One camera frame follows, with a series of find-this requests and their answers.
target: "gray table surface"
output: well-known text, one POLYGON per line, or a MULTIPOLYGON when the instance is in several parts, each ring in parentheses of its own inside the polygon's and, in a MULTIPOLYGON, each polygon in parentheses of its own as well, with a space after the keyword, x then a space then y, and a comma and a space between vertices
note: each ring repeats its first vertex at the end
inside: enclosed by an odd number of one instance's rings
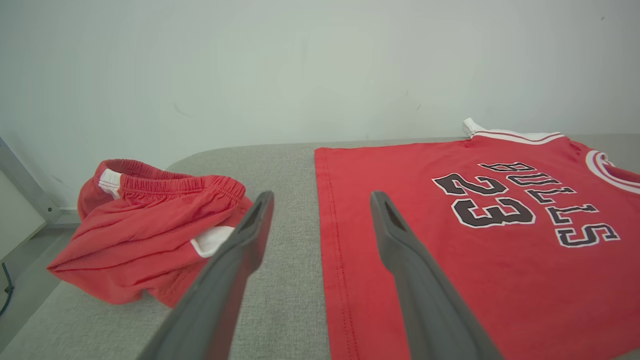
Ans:
MULTIPOLYGON (((640 135, 576 135, 617 166, 640 172, 640 135)), ((192 155, 168 170, 234 177, 255 199, 275 193, 260 269, 247 284, 232 359, 328 359, 320 226, 314 168, 318 147, 361 147, 459 138, 259 145, 192 155)), ((169 310, 152 297, 105 304, 61 283, 0 354, 16 359, 134 359, 169 310)))

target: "white wall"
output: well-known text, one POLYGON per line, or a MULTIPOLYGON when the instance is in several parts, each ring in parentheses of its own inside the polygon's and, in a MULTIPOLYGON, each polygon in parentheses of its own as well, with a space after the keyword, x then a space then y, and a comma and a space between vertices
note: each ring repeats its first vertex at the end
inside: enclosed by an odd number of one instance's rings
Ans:
POLYGON ((640 133, 640 1, 3 0, 0 134, 62 206, 100 160, 640 133))

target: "gray fabric surface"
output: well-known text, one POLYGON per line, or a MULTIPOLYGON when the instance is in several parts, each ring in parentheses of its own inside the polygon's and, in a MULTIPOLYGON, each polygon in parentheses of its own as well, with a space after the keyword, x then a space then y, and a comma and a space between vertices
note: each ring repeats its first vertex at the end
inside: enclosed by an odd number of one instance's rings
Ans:
MULTIPOLYGON (((640 135, 572 136, 607 152, 619 167, 640 172, 640 135)), ((260 269, 247 284, 232 359, 328 359, 320 228, 313 151, 317 147, 361 147, 412 142, 388 140, 262 145, 202 152, 168 170, 238 179, 255 199, 275 193, 275 212, 260 269)), ((95 300, 60 284, 16 335, 0 360, 133 359, 168 309, 145 297, 124 306, 95 300)))
MULTIPOLYGON (((47 271, 47 265, 69 244, 73 233, 73 229, 44 229, 23 241, 2 260, 15 289, 9 306, 0 316, 0 352, 60 284, 60 280, 47 271)), ((0 275, 0 289, 7 286, 4 274, 0 275)), ((1 292, 0 304, 5 300, 6 294, 1 292)))

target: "black cable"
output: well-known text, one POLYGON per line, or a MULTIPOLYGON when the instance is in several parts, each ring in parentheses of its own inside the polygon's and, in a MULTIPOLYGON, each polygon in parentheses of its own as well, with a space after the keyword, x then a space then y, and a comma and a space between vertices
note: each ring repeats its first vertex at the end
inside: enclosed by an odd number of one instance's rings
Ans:
POLYGON ((0 310, 0 316, 4 314, 4 310, 6 310, 6 307, 9 306, 9 301, 11 301, 11 295, 13 295, 13 284, 11 282, 11 277, 9 277, 9 272, 6 271, 6 265, 4 263, 2 263, 2 270, 4 270, 4 275, 6 276, 6 280, 9 282, 9 286, 7 286, 7 288, 5 289, 8 295, 6 297, 6 302, 4 303, 2 310, 0 310))

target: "white stripe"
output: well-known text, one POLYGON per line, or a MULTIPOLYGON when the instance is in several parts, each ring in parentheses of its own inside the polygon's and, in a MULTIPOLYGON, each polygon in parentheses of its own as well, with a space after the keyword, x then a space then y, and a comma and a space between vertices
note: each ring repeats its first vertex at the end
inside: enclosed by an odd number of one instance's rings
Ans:
POLYGON ((462 122, 462 130, 469 137, 484 136, 500 140, 508 140, 510 142, 526 143, 529 145, 542 145, 557 138, 563 138, 561 133, 528 133, 520 134, 509 130, 487 130, 476 124, 472 118, 468 118, 462 122))
POLYGON ((600 179, 603 179, 604 181, 608 182, 609 184, 612 184, 617 188, 621 188, 622 190, 626 190, 632 193, 640 193, 640 188, 626 185, 626 184, 631 184, 634 186, 640 186, 639 183, 618 179, 617 177, 614 177, 609 173, 605 175, 598 167, 598 164, 602 165, 602 161, 603 160, 606 161, 606 159, 607 159, 607 155, 604 152, 591 150, 587 153, 587 156, 586 156, 587 167, 589 168, 589 170, 591 170, 592 173, 596 174, 600 179))
POLYGON ((210 258, 233 233, 235 227, 216 226, 191 239, 191 244, 202 258, 210 258))
POLYGON ((518 134, 518 133, 514 133, 511 134, 510 132, 506 132, 506 130, 488 130, 491 131, 492 133, 476 133, 473 136, 484 136, 487 138, 493 138, 493 139, 500 139, 500 140, 508 140, 510 142, 517 142, 517 143, 526 143, 529 145, 542 145, 544 143, 548 143, 551 142, 555 139, 558 138, 564 138, 564 135, 562 135, 561 133, 550 133, 550 134, 545 134, 545 133, 533 133, 533 134, 518 134), (545 136, 549 136, 549 135, 553 135, 550 136, 544 140, 540 140, 540 138, 544 138, 545 136))
POLYGON ((120 194, 118 194, 118 190, 120 189, 120 176, 122 176, 121 173, 108 168, 103 171, 102 175, 100 175, 98 186, 102 191, 110 193, 114 199, 119 199, 120 194))

